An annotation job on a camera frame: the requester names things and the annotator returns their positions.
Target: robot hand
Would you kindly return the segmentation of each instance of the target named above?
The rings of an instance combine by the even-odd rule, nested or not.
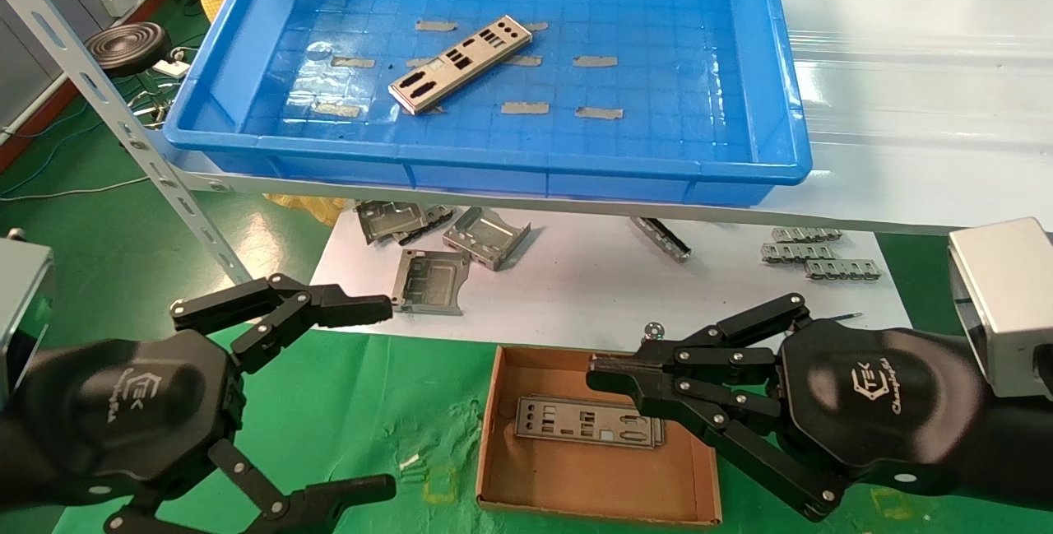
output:
[[[784,331],[777,354],[746,349]],[[1035,360],[1053,375],[1050,355]],[[587,381],[680,423],[813,521],[855,482],[1053,509],[1053,402],[994,396],[965,338],[813,320],[790,294],[682,341],[594,355]],[[735,389],[749,384],[766,394]]]
[[[395,495],[389,475],[283,495],[234,447],[253,374],[311,327],[392,317],[386,295],[350,298],[338,285],[273,275],[177,301],[177,333],[41,351],[0,412],[0,510],[83,506],[132,495],[110,534],[203,534],[154,517],[220,469],[259,508],[251,534],[332,532],[343,510]],[[226,353],[206,335],[263,317]]]

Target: metal screw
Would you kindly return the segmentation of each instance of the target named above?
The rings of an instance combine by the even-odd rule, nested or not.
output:
[[[648,325],[643,328],[643,340],[660,341],[662,336],[665,336],[665,328],[658,321],[648,321]]]

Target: cardboard box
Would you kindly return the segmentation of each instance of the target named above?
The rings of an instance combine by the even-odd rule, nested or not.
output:
[[[665,444],[654,450],[516,436],[522,396],[628,401],[585,384],[591,355],[497,349],[479,453],[479,506],[696,530],[719,525],[716,455],[677,423],[665,421]]]

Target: gray tape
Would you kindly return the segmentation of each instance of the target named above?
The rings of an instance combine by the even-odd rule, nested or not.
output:
[[[337,115],[337,117],[345,118],[356,118],[358,114],[361,113],[361,106],[355,106],[354,103],[316,103],[312,111],[318,113],[319,115]]]
[[[582,118],[602,118],[604,121],[616,121],[624,115],[624,111],[621,107],[578,106],[574,114]]]
[[[364,70],[376,64],[377,62],[372,58],[335,57],[335,55],[330,61],[332,66],[361,66]]]
[[[614,66],[618,64],[617,57],[590,57],[582,55],[574,58],[575,66]]]
[[[421,32],[452,32],[456,31],[456,21],[429,21],[418,20],[416,27]]]
[[[549,102],[504,102],[501,105],[503,115],[548,115]]]
[[[512,55],[506,62],[509,65],[538,66],[541,64],[541,57],[536,57],[536,55]]]

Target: black round disc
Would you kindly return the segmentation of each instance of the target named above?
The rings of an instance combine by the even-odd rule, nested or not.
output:
[[[114,25],[84,40],[92,57],[110,77],[127,77],[147,72],[172,51],[168,33],[153,21]]]

